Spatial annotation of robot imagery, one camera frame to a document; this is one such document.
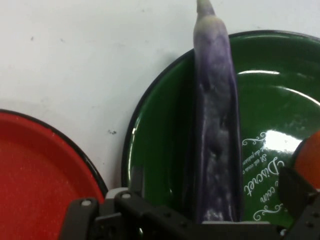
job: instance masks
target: white background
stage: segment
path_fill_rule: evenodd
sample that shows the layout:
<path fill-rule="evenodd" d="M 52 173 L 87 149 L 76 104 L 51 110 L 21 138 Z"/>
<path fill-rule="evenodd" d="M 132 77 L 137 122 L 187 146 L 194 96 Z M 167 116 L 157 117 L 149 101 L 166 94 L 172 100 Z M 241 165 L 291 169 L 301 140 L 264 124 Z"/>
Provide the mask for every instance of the white background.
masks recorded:
<path fill-rule="evenodd" d="M 320 37 L 319 0 L 211 1 L 229 33 Z M 155 77 L 193 47 L 195 19 L 196 0 L 0 0 L 0 108 L 65 133 L 118 187 L 130 117 Z"/>

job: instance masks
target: plate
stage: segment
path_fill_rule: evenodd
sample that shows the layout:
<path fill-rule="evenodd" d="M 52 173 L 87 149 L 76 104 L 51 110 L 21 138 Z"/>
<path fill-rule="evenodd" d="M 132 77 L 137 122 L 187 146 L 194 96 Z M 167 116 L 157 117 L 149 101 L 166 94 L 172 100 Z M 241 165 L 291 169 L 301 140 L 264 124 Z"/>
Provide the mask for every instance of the plate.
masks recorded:
<path fill-rule="evenodd" d="M 0 133 L 0 239 L 56 240 L 72 200 L 104 200 L 94 165 L 55 128 L 0 110 Z"/>
<path fill-rule="evenodd" d="M 291 167 L 298 144 L 320 129 L 320 40 L 282 31 L 232 34 L 238 79 L 246 221 L 288 227 L 277 195 L 279 169 Z M 181 211 L 183 169 L 194 100 L 194 52 L 150 85 L 131 118 L 122 184 L 132 166 L 145 169 L 145 197 Z"/>

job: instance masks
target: dark spot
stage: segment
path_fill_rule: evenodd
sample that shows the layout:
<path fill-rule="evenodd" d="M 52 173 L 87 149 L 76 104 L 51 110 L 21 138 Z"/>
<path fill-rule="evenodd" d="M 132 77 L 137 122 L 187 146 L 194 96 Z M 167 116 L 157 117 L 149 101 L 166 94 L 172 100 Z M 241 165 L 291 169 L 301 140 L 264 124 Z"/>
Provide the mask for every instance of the dark spot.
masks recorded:
<path fill-rule="evenodd" d="M 111 135 L 115 135 L 117 132 L 116 132 L 116 131 L 108 130 L 108 133 L 111 134 Z"/>

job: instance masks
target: black plastic part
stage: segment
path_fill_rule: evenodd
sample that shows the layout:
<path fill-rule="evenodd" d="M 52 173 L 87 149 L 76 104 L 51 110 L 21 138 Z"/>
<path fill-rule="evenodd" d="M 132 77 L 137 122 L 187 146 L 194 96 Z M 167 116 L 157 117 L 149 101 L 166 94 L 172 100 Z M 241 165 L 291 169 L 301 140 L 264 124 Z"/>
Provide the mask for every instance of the black plastic part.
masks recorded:
<path fill-rule="evenodd" d="M 146 240 L 280 240 L 278 226 L 271 224 L 194 224 L 176 211 L 153 207 L 133 192 L 115 196 L 123 217 L 143 231 Z"/>
<path fill-rule="evenodd" d="M 99 203 L 94 198 L 81 198 L 69 205 L 59 240 L 88 240 L 91 238 L 91 225 L 98 215 Z"/>
<path fill-rule="evenodd" d="M 320 239 L 320 195 L 304 209 L 301 216 L 289 229 L 285 240 Z"/>
<path fill-rule="evenodd" d="M 139 197 L 145 197 L 145 172 L 143 166 L 133 166 L 131 169 L 129 190 Z"/>
<path fill-rule="evenodd" d="M 317 190 L 294 169 L 283 167 L 280 170 L 279 199 L 294 218 L 302 214 L 317 193 Z"/>

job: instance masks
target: screw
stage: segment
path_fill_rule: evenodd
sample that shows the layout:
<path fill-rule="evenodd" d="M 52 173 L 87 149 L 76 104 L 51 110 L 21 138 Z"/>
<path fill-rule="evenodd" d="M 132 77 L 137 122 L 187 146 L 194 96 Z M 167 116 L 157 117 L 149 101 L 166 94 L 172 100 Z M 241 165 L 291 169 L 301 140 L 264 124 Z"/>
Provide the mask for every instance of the screw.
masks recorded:
<path fill-rule="evenodd" d="M 124 193 L 121 197 L 123 199 L 129 199 L 129 198 L 131 198 L 131 194 L 130 193 Z"/>
<path fill-rule="evenodd" d="M 187 227 L 187 223 L 185 221 L 180 222 L 180 227 L 186 228 Z"/>
<path fill-rule="evenodd" d="M 308 228 L 313 228 L 314 227 L 314 224 L 310 221 L 306 221 L 305 222 L 305 225 L 308 227 Z"/>
<path fill-rule="evenodd" d="M 312 216 L 313 216 L 314 218 L 319 218 L 319 217 L 320 217 L 319 213 L 316 212 L 316 211 L 312 212 Z"/>
<path fill-rule="evenodd" d="M 165 217 L 167 217 L 167 218 L 170 218 L 171 217 L 171 213 L 170 212 L 165 212 L 164 214 L 163 214 Z"/>
<path fill-rule="evenodd" d="M 286 233 L 287 233 L 287 229 L 284 228 L 280 231 L 280 236 L 283 237 L 284 235 L 286 235 Z"/>
<path fill-rule="evenodd" d="M 91 205 L 91 201 L 90 200 L 83 200 L 81 202 L 81 206 L 83 207 L 87 207 L 87 206 L 90 206 Z"/>

